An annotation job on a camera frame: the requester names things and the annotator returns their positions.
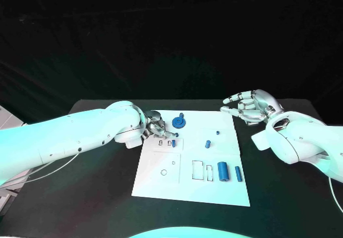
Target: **table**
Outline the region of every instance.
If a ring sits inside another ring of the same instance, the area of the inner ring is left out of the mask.
[[[116,100],[80,100],[70,113],[105,108]],[[220,100],[130,100],[145,110],[217,111]],[[315,118],[309,101],[283,99],[286,110]],[[172,226],[194,226],[254,238],[343,237],[343,214],[328,180],[306,163],[285,164],[267,149],[259,151],[246,127],[234,118],[250,207],[132,197],[141,146],[109,142],[80,153],[53,175],[24,185],[0,222],[0,235],[30,238],[123,238]],[[41,176],[67,159],[37,172]],[[332,181],[343,204],[343,184]]]

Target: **white cable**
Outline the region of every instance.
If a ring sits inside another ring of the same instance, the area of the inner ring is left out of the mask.
[[[334,196],[334,190],[332,190],[332,185],[331,185],[331,178],[328,177],[328,184],[329,184],[329,189],[331,189],[331,193],[332,193],[332,197],[334,197],[334,202],[337,204],[337,207],[339,208],[341,212],[343,212],[343,209],[338,205],[338,202],[337,202],[337,199],[335,199],[335,196]]]
[[[20,183],[32,182],[32,181],[35,181],[35,180],[44,178],[45,176],[48,176],[50,174],[53,174],[63,166],[66,166],[66,164],[76,158],[77,155],[79,155],[79,154],[76,154],[76,155],[73,156],[73,158],[71,158],[54,171],[51,171],[51,172],[50,172],[48,174],[45,174],[44,176],[41,176],[41,177],[38,177],[38,178],[35,178],[35,179],[32,179],[32,180],[30,180],[30,181],[17,182],[17,183],[14,183],[14,184],[11,184],[11,185],[7,185],[7,186],[4,186],[4,187],[0,186],[0,189],[2,189],[2,188],[5,188],[5,187],[11,187],[12,185],[17,185],[17,184],[20,184]]]
[[[2,183],[1,186],[4,186],[5,184],[8,184],[8,183],[12,182],[12,181],[17,181],[17,180],[20,180],[20,179],[22,179],[22,178],[31,176],[35,172],[38,172],[38,171],[40,171],[47,165],[50,165],[51,163],[53,163],[53,161],[48,162],[44,166],[41,166],[38,169],[35,169],[32,172],[30,172],[27,175],[22,175],[21,177],[14,178],[12,180],[9,180],[9,181],[7,181],[5,183]]]

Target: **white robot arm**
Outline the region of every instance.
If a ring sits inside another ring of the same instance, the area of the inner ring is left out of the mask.
[[[110,139],[132,148],[142,144],[141,137],[146,139],[152,134],[177,136],[165,131],[159,113],[142,113],[128,101],[1,130],[0,185],[25,169],[102,146]]]
[[[256,148],[270,148],[288,164],[308,162],[343,182],[343,127],[326,126],[298,112],[285,112],[275,98],[259,89],[230,96],[223,103],[239,99],[237,109],[221,107],[220,111],[241,118],[247,125],[266,123],[265,130],[252,136]]]

